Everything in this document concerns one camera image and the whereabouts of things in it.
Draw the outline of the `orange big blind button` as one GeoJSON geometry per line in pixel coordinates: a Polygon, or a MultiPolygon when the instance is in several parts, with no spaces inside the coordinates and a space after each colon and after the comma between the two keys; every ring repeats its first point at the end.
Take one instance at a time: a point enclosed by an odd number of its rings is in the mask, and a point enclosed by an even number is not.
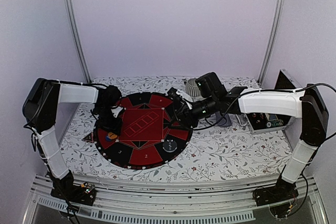
{"type": "Polygon", "coordinates": [[[110,135],[110,137],[114,140],[116,139],[118,136],[116,134],[114,134],[113,132],[109,132],[107,135],[110,135]]]}

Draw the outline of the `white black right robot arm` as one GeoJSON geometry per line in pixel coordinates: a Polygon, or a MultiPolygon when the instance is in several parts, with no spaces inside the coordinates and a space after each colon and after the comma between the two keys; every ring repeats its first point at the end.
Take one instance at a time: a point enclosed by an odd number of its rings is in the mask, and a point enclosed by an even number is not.
{"type": "Polygon", "coordinates": [[[280,114],[302,120],[300,140],[276,184],[253,192],[253,198],[259,206],[297,197],[298,177],[313,160],[319,147],[329,139],[329,112],[317,88],[318,84],[291,90],[247,87],[226,90],[214,72],[197,78],[195,82],[203,97],[201,101],[190,102],[185,92],[175,88],[167,92],[173,102],[182,103],[179,109],[173,110],[173,121],[178,121],[183,129],[198,131],[199,120],[216,112],[280,114]]]}

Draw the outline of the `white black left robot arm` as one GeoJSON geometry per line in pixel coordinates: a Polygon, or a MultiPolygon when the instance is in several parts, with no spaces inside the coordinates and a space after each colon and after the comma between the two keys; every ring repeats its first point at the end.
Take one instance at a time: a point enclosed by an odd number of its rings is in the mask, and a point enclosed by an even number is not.
{"type": "Polygon", "coordinates": [[[76,83],[39,78],[23,105],[24,128],[33,133],[32,144],[38,148],[53,182],[52,196],[68,201],[92,203],[96,196],[92,183],[74,184],[73,174],[66,165],[56,137],[57,108],[61,103],[93,104],[98,126],[118,135],[122,121],[118,101],[122,94],[116,86],[76,83]]]}

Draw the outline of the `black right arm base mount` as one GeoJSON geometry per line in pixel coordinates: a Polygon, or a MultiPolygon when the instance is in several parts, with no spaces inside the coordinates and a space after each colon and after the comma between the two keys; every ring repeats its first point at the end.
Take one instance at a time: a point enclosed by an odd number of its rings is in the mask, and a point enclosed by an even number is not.
{"type": "Polygon", "coordinates": [[[265,206],[270,204],[276,204],[269,207],[269,211],[276,219],[287,219],[288,217],[296,214],[304,205],[308,196],[308,181],[306,181],[306,191],[304,198],[297,206],[298,190],[296,184],[288,184],[277,182],[274,186],[270,187],[257,187],[253,191],[253,199],[257,206],[265,206]]]}

